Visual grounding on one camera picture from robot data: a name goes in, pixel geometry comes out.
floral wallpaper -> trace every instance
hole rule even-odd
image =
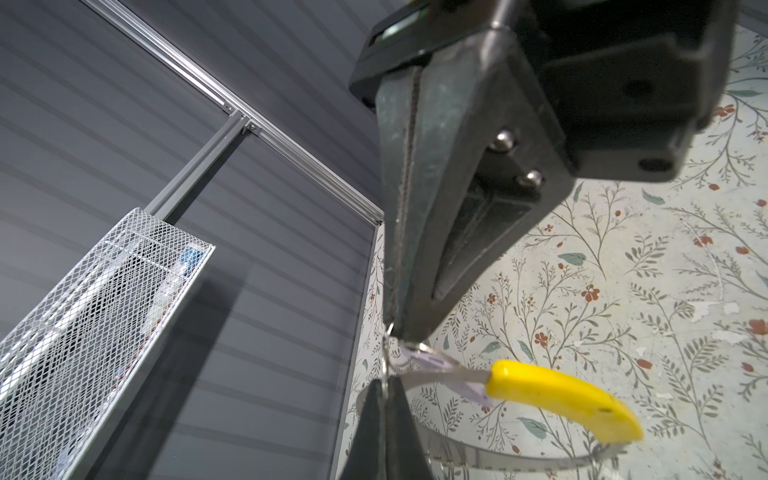
[[[471,478],[768,478],[767,51],[738,28],[726,92],[676,181],[578,182],[429,337],[473,368],[515,359],[600,386],[637,413],[646,439],[617,465]],[[382,237],[353,398],[379,374]],[[439,384],[409,400],[430,428],[500,452],[580,455],[594,443],[559,416],[480,406]],[[357,419],[350,405],[339,472]]]

white mesh basket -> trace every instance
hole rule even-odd
[[[214,249],[132,210],[5,337],[0,478],[87,468]]]

wire mesh shelf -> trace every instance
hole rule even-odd
[[[214,249],[132,210],[5,337],[0,478],[70,478],[94,454]]]

silver screw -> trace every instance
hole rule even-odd
[[[526,173],[524,177],[517,177],[516,180],[523,187],[539,188],[541,186],[541,182],[544,181],[544,177],[541,175],[540,171],[531,170]]]
[[[512,132],[506,128],[502,128],[501,131],[496,134],[496,138],[494,138],[491,144],[488,145],[488,148],[494,152],[505,154],[514,146],[515,138],[512,137]]]

gray panel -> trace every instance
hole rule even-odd
[[[388,1],[124,3],[380,204],[376,119],[346,82]]]
[[[217,252],[92,477],[327,478],[373,226],[253,135],[177,225]]]
[[[0,336],[226,115],[76,0],[0,5]]]

